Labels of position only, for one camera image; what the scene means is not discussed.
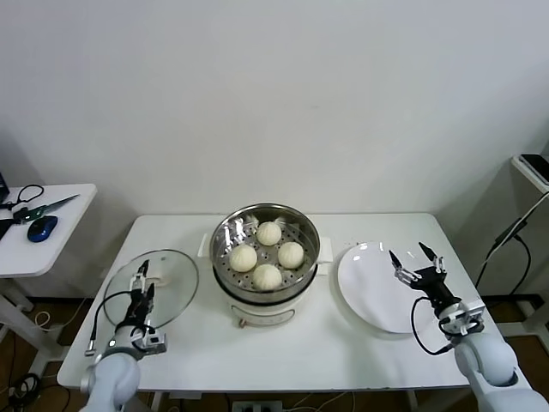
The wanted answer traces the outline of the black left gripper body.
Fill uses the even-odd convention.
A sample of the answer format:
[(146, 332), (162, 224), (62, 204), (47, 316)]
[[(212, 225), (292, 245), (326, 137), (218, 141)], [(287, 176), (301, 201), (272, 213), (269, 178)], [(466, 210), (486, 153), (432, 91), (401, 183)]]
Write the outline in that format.
[(145, 325), (148, 314), (153, 307), (148, 306), (148, 292), (130, 292), (130, 305), (124, 315), (124, 327), (134, 327), (138, 330), (146, 330)]

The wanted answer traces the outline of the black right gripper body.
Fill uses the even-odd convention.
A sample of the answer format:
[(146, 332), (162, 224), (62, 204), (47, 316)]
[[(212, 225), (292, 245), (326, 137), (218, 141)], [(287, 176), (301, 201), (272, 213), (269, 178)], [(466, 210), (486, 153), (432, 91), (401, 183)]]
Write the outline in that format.
[(423, 291), (434, 306), (452, 306), (459, 302), (445, 284), (446, 273), (437, 272), (434, 267), (416, 270), (417, 281), (413, 288)]

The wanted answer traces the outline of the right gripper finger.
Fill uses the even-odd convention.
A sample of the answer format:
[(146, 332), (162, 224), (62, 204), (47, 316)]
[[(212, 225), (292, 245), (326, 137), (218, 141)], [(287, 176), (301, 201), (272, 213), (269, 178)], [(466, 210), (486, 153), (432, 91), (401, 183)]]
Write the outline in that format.
[(422, 242), (419, 242), (421, 251), (425, 254), (427, 259), (432, 263), (437, 273), (444, 273), (445, 268), (443, 264), (443, 257), (439, 257), (429, 246)]
[(389, 257), (391, 264), (395, 270), (395, 277), (404, 284), (411, 284), (415, 281), (415, 274), (407, 269), (405, 269), (398, 257), (389, 250)]

